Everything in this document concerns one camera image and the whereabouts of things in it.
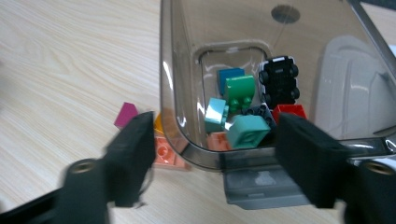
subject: plastic container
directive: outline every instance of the plastic container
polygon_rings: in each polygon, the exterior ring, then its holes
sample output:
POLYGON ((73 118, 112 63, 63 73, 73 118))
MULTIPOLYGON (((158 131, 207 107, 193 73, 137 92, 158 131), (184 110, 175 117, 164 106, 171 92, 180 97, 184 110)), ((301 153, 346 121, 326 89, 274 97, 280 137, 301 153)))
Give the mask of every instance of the plastic container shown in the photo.
POLYGON ((273 146, 208 149, 204 120, 209 99, 221 98, 220 69, 243 68, 257 80, 259 63, 279 55, 299 67, 298 104, 333 137, 378 137, 396 126, 396 60, 358 1, 163 0, 161 24, 163 131, 196 167, 277 166, 273 146))

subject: lego brick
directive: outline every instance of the lego brick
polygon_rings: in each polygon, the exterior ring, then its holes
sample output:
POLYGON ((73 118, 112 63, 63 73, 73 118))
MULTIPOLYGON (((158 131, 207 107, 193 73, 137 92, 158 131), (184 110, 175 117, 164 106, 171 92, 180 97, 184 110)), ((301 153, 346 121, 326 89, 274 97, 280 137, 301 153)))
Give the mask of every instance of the lego brick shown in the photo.
POLYGON ((276 123, 279 123, 280 113, 294 114, 301 118, 306 119, 306 115, 302 105, 277 105, 272 113, 276 123))
POLYGON ((251 106, 248 109, 242 109, 242 115, 255 115, 261 116, 268 126, 271 128, 271 131, 265 135, 262 141, 259 143, 259 146, 266 146, 268 144, 272 144, 276 139, 276 122, 271 114, 270 109, 266 103, 262 103, 261 105, 251 106))
POLYGON ((207 147, 213 151, 228 151, 231 149, 226 133, 211 133, 206 138, 207 147))
POLYGON ((161 113, 159 113, 157 118, 154 120, 154 130, 158 133, 163 134, 163 124, 161 121, 161 113))
POLYGON ((261 116, 265 120, 265 122, 267 122, 268 126, 270 126, 271 130, 274 130, 276 128, 276 122, 266 103, 262 103, 261 105, 255 105, 248 109, 242 109, 241 113, 242 115, 261 116))
POLYGON ((166 138, 155 136, 156 159, 154 167, 174 170, 190 170, 190 166, 173 151, 166 138))
POLYGON ((218 84, 219 84, 219 93, 221 95, 224 94, 224 86, 226 78, 230 77, 242 77, 245 75, 245 70, 242 68, 228 68, 221 69, 218 71, 218 84))
POLYGON ((114 125, 122 129, 128 122, 137 115, 137 109, 134 104, 124 102, 120 113, 117 115, 116 120, 114 121, 114 125))
POLYGON ((224 99, 230 107, 230 112, 249 108, 254 96, 256 85, 253 75, 226 78, 224 99))
POLYGON ((217 133, 224 130, 225 121, 228 116, 226 102, 217 98, 210 98, 205 113, 205 130, 207 133, 217 133))
POLYGON ((232 148, 256 147, 270 131, 271 128, 261 116, 237 115, 227 132, 227 139, 232 148))

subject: black tire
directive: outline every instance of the black tire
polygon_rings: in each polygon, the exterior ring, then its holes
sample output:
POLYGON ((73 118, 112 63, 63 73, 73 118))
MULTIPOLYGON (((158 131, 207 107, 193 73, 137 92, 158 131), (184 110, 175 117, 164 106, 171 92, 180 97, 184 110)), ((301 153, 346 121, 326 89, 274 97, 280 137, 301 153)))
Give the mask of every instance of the black tire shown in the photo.
POLYGON ((291 65, 290 73, 291 73, 291 75, 292 75, 293 77, 297 77, 297 76, 298 76, 299 70, 298 70, 297 65, 295 65, 295 64, 292 64, 292 65, 291 65))
POLYGON ((266 71, 260 71, 259 73, 259 81, 262 85, 265 85, 269 82, 270 77, 266 71))
POLYGON ((271 96, 269 94, 264 94, 263 98, 264 98, 265 103, 267 103, 268 105, 271 104, 271 96))
POLYGON ((272 120, 270 118, 265 118, 265 122, 268 124, 268 126, 271 126, 272 120))
POLYGON ((249 109, 247 110, 247 115, 255 115, 255 114, 254 114, 254 110, 253 110, 252 108, 249 108, 249 109))
POLYGON ((259 108, 257 110, 257 115, 264 117, 265 116, 265 108, 259 108))
POLYGON ((294 88, 291 91, 291 99, 295 100, 298 99, 300 97, 300 91, 297 88, 294 88))

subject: blue lego brick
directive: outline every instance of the blue lego brick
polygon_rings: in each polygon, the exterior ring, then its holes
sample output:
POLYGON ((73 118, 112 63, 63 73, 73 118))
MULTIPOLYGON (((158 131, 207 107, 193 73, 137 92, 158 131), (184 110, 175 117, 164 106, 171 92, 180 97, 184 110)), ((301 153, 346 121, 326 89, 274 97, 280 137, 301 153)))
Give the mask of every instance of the blue lego brick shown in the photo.
POLYGON ((256 147, 270 131, 271 128, 261 116, 237 115, 233 117, 227 139, 232 148, 256 147))
POLYGON ((228 68, 218 71, 219 93, 224 94, 225 79, 229 77, 242 77, 245 75, 245 70, 242 68, 228 68))
POLYGON ((225 100, 210 98, 205 113, 205 130, 207 133, 217 133, 224 130, 228 116, 228 106, 225 100))

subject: light wood table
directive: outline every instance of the light wood table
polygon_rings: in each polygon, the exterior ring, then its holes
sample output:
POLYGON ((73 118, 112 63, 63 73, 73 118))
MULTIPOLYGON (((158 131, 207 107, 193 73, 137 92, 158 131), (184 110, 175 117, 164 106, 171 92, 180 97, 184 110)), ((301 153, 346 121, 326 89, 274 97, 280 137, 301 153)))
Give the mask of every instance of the light wood table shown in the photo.
MULTIPOLYGON (((396 13, 365 6, 390 44, 396 13)), ((123 102, 159 111, 160 1, 0 2, 1 210, 62 184, 74 162, 99 158, 123 102)), ((139 209, 113 223, 338 223, 311 205, 245 211, 228 205, 221 174, 155 170, 139 209)))

